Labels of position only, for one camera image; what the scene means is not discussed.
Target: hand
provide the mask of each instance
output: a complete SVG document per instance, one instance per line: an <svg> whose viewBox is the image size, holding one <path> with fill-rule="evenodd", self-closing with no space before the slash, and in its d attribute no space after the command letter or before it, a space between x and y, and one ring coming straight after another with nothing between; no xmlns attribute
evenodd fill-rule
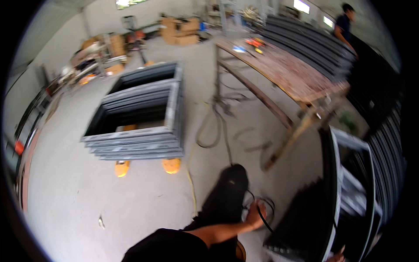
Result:
<svg viewBox="0 0 419 262"><path fill-rule="evenodd" d="M264 223L259 215L258 207L261 210L263 218L266 219L266 207L264 204L259 204L259 200L253 201L250 205L249 213L246 217L246 224L250 226L251 230L260 228Z"/></svg>
<svg viewBox="0 0 419 262"><path fill-rule="evenodd" d="M345 257L343 256L343 251L345 250L345 246L342 247L342 249L336 253L334 256L329 258L326 262L345 262Z"/></svg>

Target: man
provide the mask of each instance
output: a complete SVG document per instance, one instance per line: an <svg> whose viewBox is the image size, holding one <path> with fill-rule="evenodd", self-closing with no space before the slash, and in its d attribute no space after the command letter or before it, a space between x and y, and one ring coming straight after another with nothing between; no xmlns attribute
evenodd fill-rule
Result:
<svg viewBox="0 0 419 262"><path fill-rule="evenodd" d="M237 235L263 225L258 207L266 218L265 206L255 201L246 221L241 221L247 188L244 167L227 167L189 226L158 229L131 247L122 261L237 261Z"/></svg>
<svg viewBox="0 0 419 262"><path fill-rule="evenodd" d="M340 15L335 24L334 34L337 39L347 44L352 50L355 49L348 42L350 40L351 34L349 32L351 28L351 22L355 22L355 10L349 4L343 4L342 9L344 14Z"/></svg>

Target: gray floor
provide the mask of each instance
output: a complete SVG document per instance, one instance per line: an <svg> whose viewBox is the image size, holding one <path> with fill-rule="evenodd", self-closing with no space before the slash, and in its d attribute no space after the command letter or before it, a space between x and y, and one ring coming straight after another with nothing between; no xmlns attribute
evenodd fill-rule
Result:
<svg viewBox="0 0 419 262"><path fill-rule="evenodd" d="M95 80L80 89L64 94L57 111L43 126L30 169L28 188L28 223L36 238L54 261L120 261L133 244L158 228L182 228L193 216L192 194L186 176L186 163L197 132L214 91L215 38L188 47L165 45L161 38L148 42L148 59L159 62L181 60L185 66L186 156L177 174L164 172L161 161L133 161L125 177L114 174L113 161L99 161L79 142L100 99L116 77ZM140 66L138 57L126 71ZM256 71L243 74L280 104L291 119L299 106ZM243 86L231 75L222 81L234 88ZM236 92L224 88L224 93ZM249 91L240 91L254 97ZM232 104L236 118L225 116L233 161L248 172L250 190L275 201L275 223L282 217L298 188L321 176L321 146L316 130L307 131L296 144L264 173L260 169L260 150L246 148L266 141L278 144L285 128L259 101ZM239 137L234 137L246 130ZM215 118L210 120L203 142L215 138ZM198 208L228 165L224 143L212 149L196 148L191 162ZM102 216L105 229L98 225ZM239 236L246 249L247 261L267 261L262 242L268 231Z"/></svg>

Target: workbench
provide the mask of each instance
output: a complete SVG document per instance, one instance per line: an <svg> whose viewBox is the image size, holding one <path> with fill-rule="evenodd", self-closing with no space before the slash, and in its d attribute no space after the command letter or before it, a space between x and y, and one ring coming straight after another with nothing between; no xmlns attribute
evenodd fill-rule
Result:
<svg viewBox="0 0 419 262"><path fill-rule="evenodd" d="M332 83L316 69L274 45L265 43L260 49L263 54L254 51L244 39L234 41L218 41L215 44L216 53L216 91L214 99L223 107L221 99L220 75L224 68L236 77L244 86L271 110L287 129L286 138L280 148L277 148L266 163L262 164L264 171L270 169L281 154L290 147L297 138L316 123L327 124L343 101L349 90L348 82ZM234 46L245 47L249 52L240 53L233 50ZM232 57L222 57L221 50ZM280 88L300 106L300 121L293 122L262 90L244 77L227 61L238 59L269 79L274 86Z"/></svg>

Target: pallet jack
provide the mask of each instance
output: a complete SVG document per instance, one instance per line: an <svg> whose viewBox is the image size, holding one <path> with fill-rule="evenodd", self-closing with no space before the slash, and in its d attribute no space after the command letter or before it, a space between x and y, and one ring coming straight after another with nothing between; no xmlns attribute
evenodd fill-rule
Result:
<svg viewBox="0 0 419 262"><path fill-rule="evenodd" d="M145 37L144 33L141 31L135 30L135 24L136 24L136 17L135 16L124 16L122 17L122 22L125 26L125 28L129 31L131 31L131 34L128 36L128 43L132 43L132 49L131 51L138 51L140 53L142 62L144 66L149 66L154 64L153 61L147 61L144 53L142 52L143 38ZM129 130L135 130L137 127L136 125L127 125L124 126L123 131L129 131ZM129 163L130 161L116 161L115 163L115 174L117 177L123 177L127 174L129 169ZM176 174L181 165L180 158L172 158L172 159L163 159L162 165L164 170L169 174Z"/></svg>

